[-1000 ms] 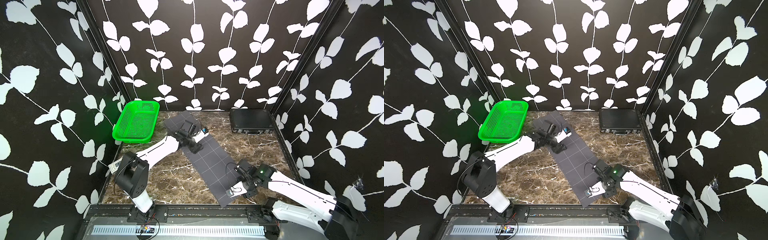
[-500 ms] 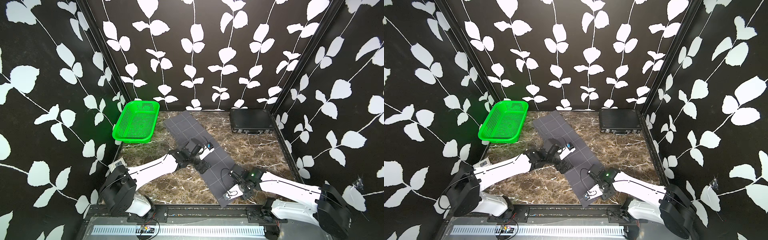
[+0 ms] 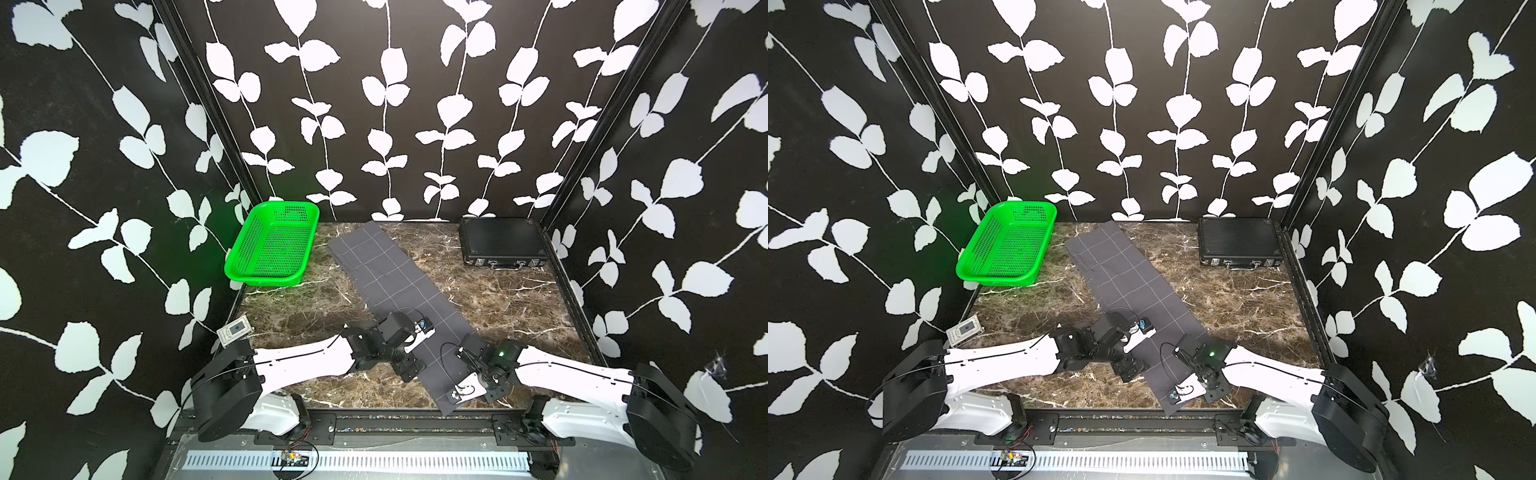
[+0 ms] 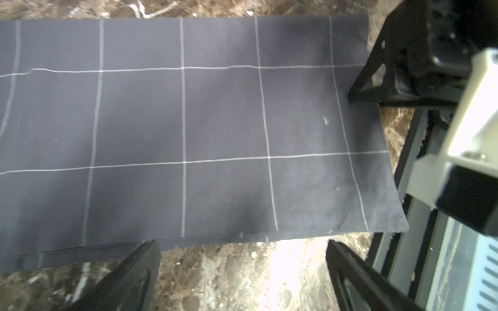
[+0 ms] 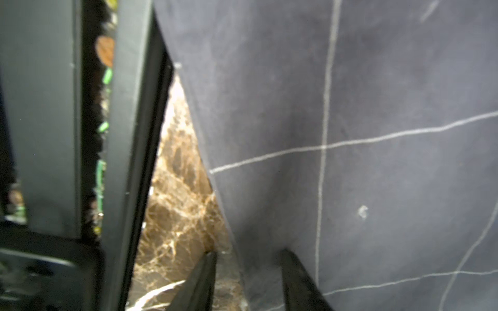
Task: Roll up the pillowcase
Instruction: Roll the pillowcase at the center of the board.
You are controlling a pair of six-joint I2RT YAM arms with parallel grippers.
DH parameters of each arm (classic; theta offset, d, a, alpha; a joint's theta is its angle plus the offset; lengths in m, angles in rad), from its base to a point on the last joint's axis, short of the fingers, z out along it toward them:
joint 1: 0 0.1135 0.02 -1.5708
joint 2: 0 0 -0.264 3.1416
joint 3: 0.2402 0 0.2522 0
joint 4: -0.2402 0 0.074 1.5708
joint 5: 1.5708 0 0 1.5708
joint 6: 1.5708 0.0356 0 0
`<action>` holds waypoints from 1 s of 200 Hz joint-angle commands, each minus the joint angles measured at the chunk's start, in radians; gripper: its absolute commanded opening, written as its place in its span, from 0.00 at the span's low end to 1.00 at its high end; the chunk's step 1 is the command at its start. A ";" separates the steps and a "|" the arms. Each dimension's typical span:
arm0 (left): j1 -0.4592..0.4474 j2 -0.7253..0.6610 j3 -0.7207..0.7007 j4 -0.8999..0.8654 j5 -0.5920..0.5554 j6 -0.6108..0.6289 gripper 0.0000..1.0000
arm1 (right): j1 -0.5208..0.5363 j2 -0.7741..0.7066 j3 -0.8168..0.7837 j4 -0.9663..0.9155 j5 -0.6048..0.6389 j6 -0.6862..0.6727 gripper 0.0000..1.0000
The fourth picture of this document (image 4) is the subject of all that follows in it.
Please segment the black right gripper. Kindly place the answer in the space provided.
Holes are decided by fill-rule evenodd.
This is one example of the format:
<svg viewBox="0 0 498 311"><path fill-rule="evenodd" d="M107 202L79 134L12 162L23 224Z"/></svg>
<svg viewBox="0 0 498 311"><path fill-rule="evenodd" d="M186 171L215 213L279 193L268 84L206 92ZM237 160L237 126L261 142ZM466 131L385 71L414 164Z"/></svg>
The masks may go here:
<svg viewBox="0 0 498 311"><path fill-rule="evenodd" d="M496 1L402 1L387 16L349 100L455 107L472 56L496 47Z"/></svg>

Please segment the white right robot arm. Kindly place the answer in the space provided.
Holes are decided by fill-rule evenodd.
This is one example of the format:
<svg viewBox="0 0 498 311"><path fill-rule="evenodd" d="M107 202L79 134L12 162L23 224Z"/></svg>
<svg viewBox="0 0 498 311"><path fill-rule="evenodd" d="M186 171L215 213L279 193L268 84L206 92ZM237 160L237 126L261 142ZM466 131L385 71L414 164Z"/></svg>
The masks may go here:
<svg viewBox="0 0 498 311"><path fill-rule="evenodd" d="M402 1L348 96L451 110L439 153L415 161L407 192L497 236L496 1Z"/></svg>

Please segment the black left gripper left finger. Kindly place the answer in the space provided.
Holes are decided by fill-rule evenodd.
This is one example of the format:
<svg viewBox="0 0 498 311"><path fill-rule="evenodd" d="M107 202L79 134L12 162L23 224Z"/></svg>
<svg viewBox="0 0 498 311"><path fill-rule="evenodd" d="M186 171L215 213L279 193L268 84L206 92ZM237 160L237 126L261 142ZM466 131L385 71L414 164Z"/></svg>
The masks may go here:
<svg viewBox="0 0 498 311"><path fill-rule="evenodd" d="M67 309L149 310L160 261L158 243L142 243L118 267Z"/></svg>

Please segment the grey checked pillowcase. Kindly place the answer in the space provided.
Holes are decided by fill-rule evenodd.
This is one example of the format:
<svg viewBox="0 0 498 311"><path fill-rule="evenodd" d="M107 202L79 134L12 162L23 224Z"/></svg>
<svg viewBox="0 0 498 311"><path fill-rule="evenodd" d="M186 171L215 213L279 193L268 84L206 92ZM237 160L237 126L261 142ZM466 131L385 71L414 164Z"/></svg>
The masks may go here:
<svg viewBox="0 0 498 311"><path fill-rule="evenodd" d="M1 272L407 220L366 14L1 22Z"/></svg>

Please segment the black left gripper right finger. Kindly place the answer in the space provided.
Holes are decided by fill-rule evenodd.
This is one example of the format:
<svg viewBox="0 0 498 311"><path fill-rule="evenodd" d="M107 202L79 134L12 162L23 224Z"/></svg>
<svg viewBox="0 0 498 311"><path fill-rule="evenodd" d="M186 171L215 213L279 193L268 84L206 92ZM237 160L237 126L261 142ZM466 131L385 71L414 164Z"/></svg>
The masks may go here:
<svg viewBox="0 0 498 311"><path fill-rule="evenodd" d="M326 262L341 310L421 310L342 242L328 241Z"/></svg>

